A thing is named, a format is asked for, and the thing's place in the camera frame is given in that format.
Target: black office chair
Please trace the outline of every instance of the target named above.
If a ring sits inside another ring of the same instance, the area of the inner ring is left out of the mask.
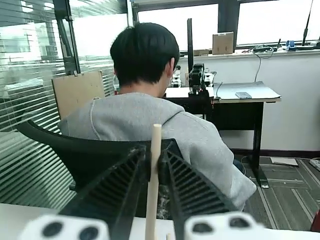
[[[128,151],[133,147],[145,145],[149,150],[151,146],[151,141],[100,141],[64,136],[45,130],[32,120],[19,124],[17,130],[26,137],[49,145],[53,149],[72,175],[75,186],[71,186],[70,189],[76,192],[127,156]],[[176,146],[173,152],[182,157],[177,142],[173,138],[162,140],[161,148],[166,149],[172,143]],[[147,186],[141,191],[137,217],[146,216]]]

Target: smartphone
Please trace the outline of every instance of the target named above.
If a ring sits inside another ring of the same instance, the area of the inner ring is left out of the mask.
[[[236,92],[235,95],[240,99],[252,99],[252,96],[246,91]]]

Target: gray carpet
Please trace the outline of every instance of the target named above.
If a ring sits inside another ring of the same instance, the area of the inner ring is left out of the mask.
[[[297,159],[299,167],[275,165],[269,157],[261,157],[260,163],[270,188],[258,187],[245,212],[267,228],[308,231],[320,209],[320,172],[302,159]],[[243,165],[257,184],[246,160]]]

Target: gray hoodie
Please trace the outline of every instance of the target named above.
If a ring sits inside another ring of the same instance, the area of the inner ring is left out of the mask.
[[[216,127],[165,99],[127,93],[95,99],[58,124],[63,135],[105,141],[151,140],[153,124],[162,138],[176,139],[185,161],[210,179],[242,209],[256,185],[234,165],[234,155]]]

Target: man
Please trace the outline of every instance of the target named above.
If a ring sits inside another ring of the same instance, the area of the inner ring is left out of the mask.
[[[256,185],[234,165],[216,127],[161,97],[180,53],[174,35],[154,23],[121,32],[111,46],[119,95],[95,99],[59,123],[64,135],[108,141],[147,141],[153,124],[175,138],[185,161],[210,179],[241,210]]]

